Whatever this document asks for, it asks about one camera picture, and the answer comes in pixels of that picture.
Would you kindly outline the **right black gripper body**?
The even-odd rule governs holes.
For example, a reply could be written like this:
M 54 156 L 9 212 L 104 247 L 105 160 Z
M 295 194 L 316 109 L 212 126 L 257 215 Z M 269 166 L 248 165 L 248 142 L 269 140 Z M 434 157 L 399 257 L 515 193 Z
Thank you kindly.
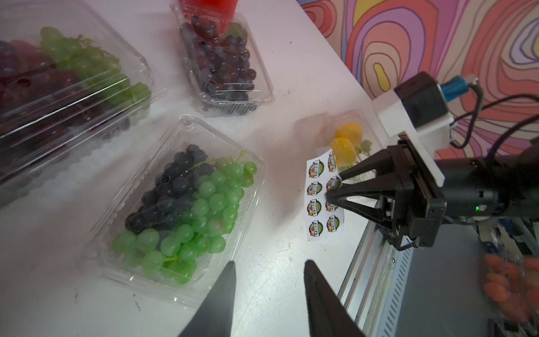
M 443 222 L 447 201 L 418 151 L 409 140 L 387 148 L 393 172 L 400 179 L 394 187 L 391 224 L 381 229 L 396 249 L 432 247 Z

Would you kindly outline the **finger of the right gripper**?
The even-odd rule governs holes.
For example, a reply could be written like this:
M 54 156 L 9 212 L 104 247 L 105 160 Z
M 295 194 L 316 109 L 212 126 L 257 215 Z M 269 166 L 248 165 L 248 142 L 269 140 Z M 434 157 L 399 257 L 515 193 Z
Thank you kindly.
M 395 159 L 397 158 L 398 146 L 392 145 L 361 161 L 340 174 L 342 185 L 346 181 L 354 179 L 369 171 L 375 171 L 375 178 L 363 181 L 367 185 L 397 185 L 398 174 L 396 172 Z
M 335 206 L 356 213 L 379 226 L 391 226 L 391 216 L 387 216 L 384 209 L 365 206 L 350 201 L 348 197 L 367 197 L 380 199 L 381 197 L 394 197 L 394 191 L 387 188 L 376 188 L 372 183 L 344 184 L 340 188 L 326 193 L 326 200 Z

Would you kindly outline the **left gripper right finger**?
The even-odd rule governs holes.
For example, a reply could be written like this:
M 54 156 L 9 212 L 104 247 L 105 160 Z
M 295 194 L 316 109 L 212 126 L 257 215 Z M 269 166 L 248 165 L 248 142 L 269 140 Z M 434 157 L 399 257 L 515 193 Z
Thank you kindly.
M 321 270 L 312 260 L 305 262 L 304 283 L 311 336 L 366 336 L 348 315 Z

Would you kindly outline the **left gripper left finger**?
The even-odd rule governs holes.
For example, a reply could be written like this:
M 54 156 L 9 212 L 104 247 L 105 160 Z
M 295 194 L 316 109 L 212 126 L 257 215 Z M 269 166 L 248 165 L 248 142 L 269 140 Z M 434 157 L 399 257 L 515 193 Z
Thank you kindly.
M 232 333 L 237 272 L 229 261 L 179 337 L 229 337 Z

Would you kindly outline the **white fruit sticker sheet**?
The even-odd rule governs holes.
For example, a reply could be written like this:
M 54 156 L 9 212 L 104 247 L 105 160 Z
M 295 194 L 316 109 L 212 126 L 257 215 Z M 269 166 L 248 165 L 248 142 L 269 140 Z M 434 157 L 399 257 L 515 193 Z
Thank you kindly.
M 319 241 L 339 235 L 344 230 L 344 210 L 330 202 L 327 192 L 338 189 L 341 176 L 330 147 L 317 150 L 318 156 L 308 160 L 305 170 L 303 196 L 305 231 L 309 241 Z

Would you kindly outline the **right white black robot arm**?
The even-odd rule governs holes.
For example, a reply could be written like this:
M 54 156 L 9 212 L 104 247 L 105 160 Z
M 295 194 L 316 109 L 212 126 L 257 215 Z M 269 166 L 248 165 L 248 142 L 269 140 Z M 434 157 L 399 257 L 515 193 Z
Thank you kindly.
M 538 217 L 538 145 L 522 154 L 437 160 L 437 185 L 409 140 L 342 172 L 327 201 L 375 223 L 398 251 L 432 247 L 439 228 L 466 218 Z

